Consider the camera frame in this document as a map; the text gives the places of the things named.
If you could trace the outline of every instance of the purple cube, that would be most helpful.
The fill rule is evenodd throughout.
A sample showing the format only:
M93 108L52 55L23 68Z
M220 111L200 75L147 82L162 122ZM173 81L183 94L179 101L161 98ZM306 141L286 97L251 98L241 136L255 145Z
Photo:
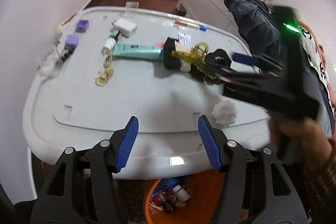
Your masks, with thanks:
M76 32L86 32L88 28L89 28L88 20L80 20L76 24Z
M78 45L79 37L75 34L70 34L67 36L67 39L65 40L65 48L67 49L75 49Z

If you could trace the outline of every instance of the white charger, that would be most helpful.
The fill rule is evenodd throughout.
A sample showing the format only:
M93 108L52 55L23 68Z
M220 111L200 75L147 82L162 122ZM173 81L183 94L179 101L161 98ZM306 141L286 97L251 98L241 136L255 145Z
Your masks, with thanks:
M118 30L123 37L130 38L138 29L138 25L126 19L119 19L113 25L112 30Z

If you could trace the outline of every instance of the human hand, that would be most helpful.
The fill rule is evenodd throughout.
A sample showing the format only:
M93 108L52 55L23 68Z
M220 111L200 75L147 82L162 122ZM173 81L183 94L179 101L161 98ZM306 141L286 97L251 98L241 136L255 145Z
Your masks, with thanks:
M278 143L281 133L296 140L310 171L323 167L329 160L332 147L319 122L305 118L277 123L271 118L268 125L272 143Z

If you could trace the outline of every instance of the white bed frame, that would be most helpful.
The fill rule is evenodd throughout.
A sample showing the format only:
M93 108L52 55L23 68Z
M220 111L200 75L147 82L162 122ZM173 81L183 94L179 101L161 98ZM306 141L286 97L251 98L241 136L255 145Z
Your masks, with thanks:
M238 33L238 26L232 13L224 5L224 0L179 0L177 10L186 12L185 17L204 22L238 37L248 47Z

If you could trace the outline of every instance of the green light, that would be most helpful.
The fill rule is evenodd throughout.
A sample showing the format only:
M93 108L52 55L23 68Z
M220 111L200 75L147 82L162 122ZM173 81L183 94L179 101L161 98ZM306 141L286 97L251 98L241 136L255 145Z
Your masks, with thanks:
M300 30L299 30L299 29L297 29L297 28L295 28L295 27L293 27L293 26L291 26L291 25L288 25L288 24L286 24L286 23L284 23L284 25L285 25L288 29L290 29L290 30L292 30L292 31L294 31L294 32L300 33Z

